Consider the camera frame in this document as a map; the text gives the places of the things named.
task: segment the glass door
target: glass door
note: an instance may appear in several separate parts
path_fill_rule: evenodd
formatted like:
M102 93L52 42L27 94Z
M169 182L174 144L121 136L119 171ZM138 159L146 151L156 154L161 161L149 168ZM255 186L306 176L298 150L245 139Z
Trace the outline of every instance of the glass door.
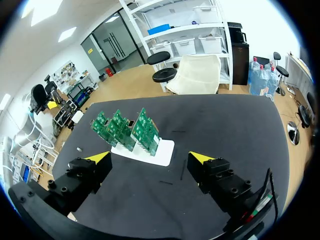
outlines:
M145 64L140 49L119 13L109 17L92 34L116 72Z
M81 43L81 46L100 75L106 73L107 68L111 69L113 73L116 73L116 70L113 68L110 60L100 49L92 34L90 34L89 37L87 37L83 43Z

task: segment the glass wall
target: glass wall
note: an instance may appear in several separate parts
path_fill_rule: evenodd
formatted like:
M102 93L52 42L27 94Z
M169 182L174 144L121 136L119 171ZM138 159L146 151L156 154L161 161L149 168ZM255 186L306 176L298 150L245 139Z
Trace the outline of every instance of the glass wall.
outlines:
M101 23L81 45L100 74L106 68L118 73L138 67L148 58L123 9Z

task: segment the ceiling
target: ceiling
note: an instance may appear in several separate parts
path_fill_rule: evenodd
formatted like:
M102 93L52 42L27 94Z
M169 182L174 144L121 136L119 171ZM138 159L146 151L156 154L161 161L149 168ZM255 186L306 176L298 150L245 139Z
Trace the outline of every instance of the ceiling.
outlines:
M118 0L63 0L58 12L31 27L32 12L14 24L0 50L0 97L14 96L20 86L47 60L68 47L80 44L92 24ZM58 43L60 34L77 27L70 38Z

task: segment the storage box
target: storage box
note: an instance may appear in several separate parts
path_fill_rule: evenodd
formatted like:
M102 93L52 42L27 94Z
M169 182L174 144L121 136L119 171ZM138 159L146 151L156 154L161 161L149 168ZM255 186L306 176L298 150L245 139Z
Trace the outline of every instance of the storage box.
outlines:
M219 22L217 6L195 6L193 9L201 24Z
M148 30L148 34L152 35L152 34L163 32L163 31L168 30L168 29L170 29L170 25L169 24L164 24L164 25L156 26L154 28L149 29Z
M199 36L205 54L220 54L222 52L221 36Z
M172 42L179 56L196 54L195 38L181 37Z
M154 45L153 47L150 48L150 50L152 50L152 52L154 54L158 53L158 52L168 52L170 53L170 58L174 57L174 51L173 51L173 47L170 41L163 41L160 42L156 45Z

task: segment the blue box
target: blue box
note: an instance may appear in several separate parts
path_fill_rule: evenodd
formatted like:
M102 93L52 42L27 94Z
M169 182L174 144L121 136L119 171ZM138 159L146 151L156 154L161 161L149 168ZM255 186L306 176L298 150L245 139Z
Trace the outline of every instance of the blue box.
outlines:
M148 30L148 33L149 33L149 35L152 35L152 34L163 32L163 31L168 30L168 29L170 29L170 25L169 24L164 24L164 25L161 25L161 26L156 26L154 28L151 28L150 30Z

